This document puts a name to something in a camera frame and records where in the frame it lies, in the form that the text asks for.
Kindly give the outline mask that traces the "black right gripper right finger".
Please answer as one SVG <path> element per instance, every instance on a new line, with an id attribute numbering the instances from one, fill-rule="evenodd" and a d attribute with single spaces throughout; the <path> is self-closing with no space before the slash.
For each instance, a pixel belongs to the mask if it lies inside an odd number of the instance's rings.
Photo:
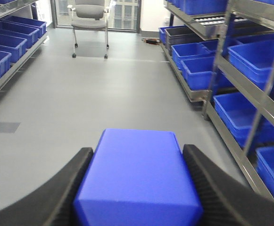
<path id="1" fill-rule="evenodd" d="M 245 187 L 195 145 L 183 158 L 203 207 L 200 226 L 274 226 L 274 202 Z"/>

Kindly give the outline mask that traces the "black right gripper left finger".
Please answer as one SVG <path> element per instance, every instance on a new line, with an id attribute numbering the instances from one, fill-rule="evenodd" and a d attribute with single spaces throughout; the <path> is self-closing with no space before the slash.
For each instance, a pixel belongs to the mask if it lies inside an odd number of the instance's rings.
<path id="1" fill-rule="evenodd" d="M 0 210 L 0 226 L 75 226 L 73 201 L 93 157 L 78 153 L 43 185 Z"/>

